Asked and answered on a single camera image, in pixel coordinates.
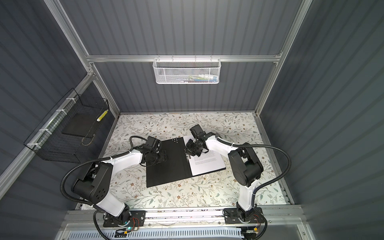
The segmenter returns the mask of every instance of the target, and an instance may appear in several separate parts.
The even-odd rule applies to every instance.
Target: black wire basket
[[[77,94],[63,109],[56,111],[59,113],[45,129],[34,131],[40,132],[40,137],[31,143],[30,135],[24,145],[48,161],[81,163],[94,159],[91,146],[109,111],[108,101]]]

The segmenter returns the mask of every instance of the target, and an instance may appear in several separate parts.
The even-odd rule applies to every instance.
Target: gray wall
[[[273,63],[222,63],[218,84],[157,84],[152,63],[96,63],[121,112],[255,110]]]
[[[384,238],[383,9],[314,1],[261,114],[317,239]]]
[[[300,0],[75,1],[91,55],[274,55]],[[156,84],[149,63],[96,63],[121,112],[254,110],[273,63],[223,63],[219,84]]]
[[[85,74],[43,1],[0,1],[1,173]],[[84,94],[96,93],[91,84]],[[99,151],[113,119],[105,117],[94,140]],[[54,239],[66,211],[75,206],[59,191],[62,176],[73,166],[34,157],[0,200],[0,239]]]

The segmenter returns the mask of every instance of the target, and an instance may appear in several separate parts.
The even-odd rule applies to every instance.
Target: black mounting plate
[[[139,227],[144,226],[144,220],[145,220],[145,211],[130,211],[132,217],[137,218],[139,220]],[[106,219],[103,223],[103,227],[119,227],[118,224],[121,224],[119,221],[117,221],[114,218]],[[130,223],[126,227],[133,227],[133,221],[131,220]]]
[[[260,208],[260,207],[257,207],[256,208],[259,213],[263,214],[263,210]],[[223,209],[223,212],[224,211],[227,211],[229,213],[230,216],[227,216],[227,217],[224,217],[225,219],[225,224],[242,224],[243,222],[240,221],[239,217],[237,217],[237,212],[236,212],[236,208],[235,207],[231,207],[231,208],[227,208],[227,209]],[[263,223],[264,220],[262,219],[261,216],[259,216],[259,218],[255,217],[255,218],[252,218],[248,223]]]

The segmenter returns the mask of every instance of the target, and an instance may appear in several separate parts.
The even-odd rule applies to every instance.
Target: floral tablecloth
[[[206,132],[218,132],[235,143],[259,143],[261,137],[252,113],[198,113],[198,114],[135,114],[121,115],[109,141],[105,157],[130,149],[129,137],[152,136],[160,140],[191,135],[196,124]],[[133,139],[135,146],[140,139]],[[260,182],[275,177],[264,148],[255,148],[264,166]],[[140,165],[124,169],[112,176],[109,189],[131,208],[213,207],[233,206],[239,195],[239,184],[233,177],[229,160],[223,158],[226,170],[197,177],[146,187],[146,169]],[[277,182],[260,189],[258,205],[286,204]]]

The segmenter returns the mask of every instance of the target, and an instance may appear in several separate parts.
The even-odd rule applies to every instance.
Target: white mesh basket
[[[221,62],[218,61],[153,61],[156,82],[159,84],[216,84]]]

